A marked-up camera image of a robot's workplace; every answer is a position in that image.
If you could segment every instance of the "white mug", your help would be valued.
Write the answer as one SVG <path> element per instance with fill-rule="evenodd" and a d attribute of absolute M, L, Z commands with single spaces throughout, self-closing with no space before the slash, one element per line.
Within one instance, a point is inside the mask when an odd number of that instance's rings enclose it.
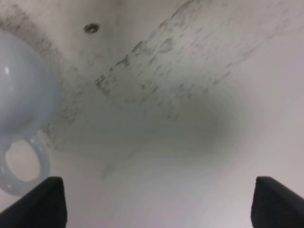
<path fill-rule="evenodd" d="M 47 150 L 36 136 L 58 110 L 59 89 L 46 62 L 26 43 L 0 30 L 0 188 L 24 195 L 49 176 Z M 13 142 L 25 139 L 40 162 L 32 181 L 19 180 L 5 154 Z"/>

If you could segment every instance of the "white surface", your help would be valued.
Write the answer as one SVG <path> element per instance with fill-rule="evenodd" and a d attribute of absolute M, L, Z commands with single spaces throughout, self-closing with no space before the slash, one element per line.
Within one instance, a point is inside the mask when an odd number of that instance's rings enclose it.
<path fill-rule="evenodd" d="M 258 175 L 304 196 L 302 1 L 2 5 L 62 80 L 44 137 L 68 227 L 249 228 Z"/>

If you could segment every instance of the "ceramic mug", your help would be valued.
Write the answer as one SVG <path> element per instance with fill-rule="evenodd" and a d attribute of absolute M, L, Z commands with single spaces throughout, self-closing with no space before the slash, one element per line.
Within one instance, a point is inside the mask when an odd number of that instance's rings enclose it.
<path fill-rule="evenodd" d="M 37 131 L 49 123 L 59 104 L 55 75 L 26 43 L 0 30 L 0 188 L 24 195 L 49 176 L 50 163 Z M 40 162 L 32 181 L 19 180 L 8 168 L 6 152 L 25 139 Z"/>

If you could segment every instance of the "mug handle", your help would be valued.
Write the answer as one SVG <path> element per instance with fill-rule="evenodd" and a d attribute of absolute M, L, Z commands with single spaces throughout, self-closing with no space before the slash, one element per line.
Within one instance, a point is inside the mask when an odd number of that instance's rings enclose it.
<path fill-rule="evenodd" d="M 10 139 L 2 139 L 0 141 L 0 188 L 4 191 L 16 195 L 23 196 L 49 177 L 50 162 L 47 149 L 37 136 L 24 136 L 26 142 L 34 149 L 40 163 L 39 176 L 31 181 L 25 182 L 18 179 L 9 169 L 5 155 L 11 147 Z"/>

